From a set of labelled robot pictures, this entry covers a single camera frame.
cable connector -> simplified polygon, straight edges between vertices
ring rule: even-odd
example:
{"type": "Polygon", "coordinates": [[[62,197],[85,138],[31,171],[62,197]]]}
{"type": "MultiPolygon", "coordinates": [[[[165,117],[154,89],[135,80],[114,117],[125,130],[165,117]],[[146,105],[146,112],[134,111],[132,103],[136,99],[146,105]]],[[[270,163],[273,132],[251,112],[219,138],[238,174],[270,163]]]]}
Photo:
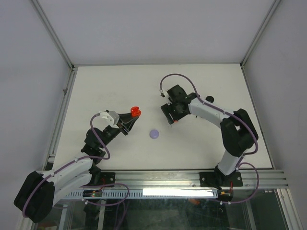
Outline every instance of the cable connector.
{"type": "Polygon", "coordinates": [[[163,90],[160,90],[160,96],[161,97],[165,97],[164,93],[163,93],[163,90]]]}

purple disc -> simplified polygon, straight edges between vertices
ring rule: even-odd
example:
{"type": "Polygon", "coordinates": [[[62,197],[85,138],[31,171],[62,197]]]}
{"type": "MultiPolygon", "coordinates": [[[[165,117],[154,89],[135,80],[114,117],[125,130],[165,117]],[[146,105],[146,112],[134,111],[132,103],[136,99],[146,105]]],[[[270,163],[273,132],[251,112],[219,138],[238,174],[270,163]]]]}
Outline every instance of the purple disc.
{"type": "Polygon", "coordinates": [[[153,129],[153,130],[150,131],[149,136],[152,139],[157,139],[159,137],[159,131],[156,130],[156,129],[153,129]]]}

light strip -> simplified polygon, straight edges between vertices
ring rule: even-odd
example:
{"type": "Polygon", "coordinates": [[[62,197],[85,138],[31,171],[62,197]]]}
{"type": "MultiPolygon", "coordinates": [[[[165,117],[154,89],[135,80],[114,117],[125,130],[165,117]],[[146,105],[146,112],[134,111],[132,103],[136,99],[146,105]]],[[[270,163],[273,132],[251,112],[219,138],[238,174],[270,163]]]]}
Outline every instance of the light strip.
{"type": "Polygon", "coordinates": [[[144,188],[143,196],[185,196],[214,198],[212,190],[186,190],[172,188],[144,188]]]}

white table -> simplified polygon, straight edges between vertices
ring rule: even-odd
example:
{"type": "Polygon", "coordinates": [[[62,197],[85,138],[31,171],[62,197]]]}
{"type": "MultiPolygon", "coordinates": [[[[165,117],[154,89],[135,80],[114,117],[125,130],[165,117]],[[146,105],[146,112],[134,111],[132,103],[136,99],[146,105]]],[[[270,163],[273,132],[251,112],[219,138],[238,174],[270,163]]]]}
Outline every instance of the white table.
{"type": "MultiPolygon", "coordinates": [[[[144,65],[79,67],[69,107],[57,148],[54,165],[69,160],[84,146],[89,121],[98,111],[114,110],[128,113],[139,106],[141,117],[128,136],[119,134],[108,148],[111,159],[98,166],[105,170],[171,170],[211,169],[224,153],[221,131],[208,121],[188,115],[169,125],[160,107],[166,98],[160,97],[159,82],[170,73],[188,76],[202,98],[211,95],[223,108],[243,108],[259,134],[259,151],[245,161],[257,168],[271,168],[263,136],[247,86],[238,64],[218,65],[144,65]],[[160,136],[151,139],[149,132],[157,129],[160,136]]],[[[179,84],[189,94],[189,82],[172,76],[164,81],[165,90],[179,84]]],[[[107,124],[101,118],[94,126],[103,130],[107,124]]]]}

small red object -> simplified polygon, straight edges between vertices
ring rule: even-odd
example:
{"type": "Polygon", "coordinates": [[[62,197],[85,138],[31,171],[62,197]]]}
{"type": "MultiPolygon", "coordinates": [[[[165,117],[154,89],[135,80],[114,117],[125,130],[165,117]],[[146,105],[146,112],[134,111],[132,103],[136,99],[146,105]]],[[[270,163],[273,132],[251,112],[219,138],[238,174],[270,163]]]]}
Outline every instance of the small red object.
{"type": "Polygon", "coordinates": [[[137,106],[132,107],[130,111],[131,111],[132,117],[136,117],[136,116],[141,115],[141,111],[139,110],[139,107],[137,107],[137,106]]]}

